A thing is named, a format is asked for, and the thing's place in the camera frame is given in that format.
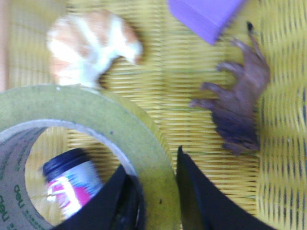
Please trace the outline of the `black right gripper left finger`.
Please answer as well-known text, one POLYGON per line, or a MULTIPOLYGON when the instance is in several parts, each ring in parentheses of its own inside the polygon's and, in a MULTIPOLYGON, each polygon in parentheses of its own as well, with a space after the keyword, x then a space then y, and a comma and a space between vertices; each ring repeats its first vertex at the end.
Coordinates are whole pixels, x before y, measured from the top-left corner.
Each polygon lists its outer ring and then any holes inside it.
POLYGON ((144 230, 144 199, 135 177, 120 165, 105 186, 84 207, 55 230, 144 230))

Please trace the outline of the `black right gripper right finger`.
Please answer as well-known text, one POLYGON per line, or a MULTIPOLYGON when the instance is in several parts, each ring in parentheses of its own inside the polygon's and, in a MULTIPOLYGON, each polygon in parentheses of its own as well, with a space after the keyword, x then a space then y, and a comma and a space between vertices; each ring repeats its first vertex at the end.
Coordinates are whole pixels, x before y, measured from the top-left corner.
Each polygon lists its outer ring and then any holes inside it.
POLYGON ((177 150, 177 185, 184 230, 272 230, 224 195, 182 146, 177 150))

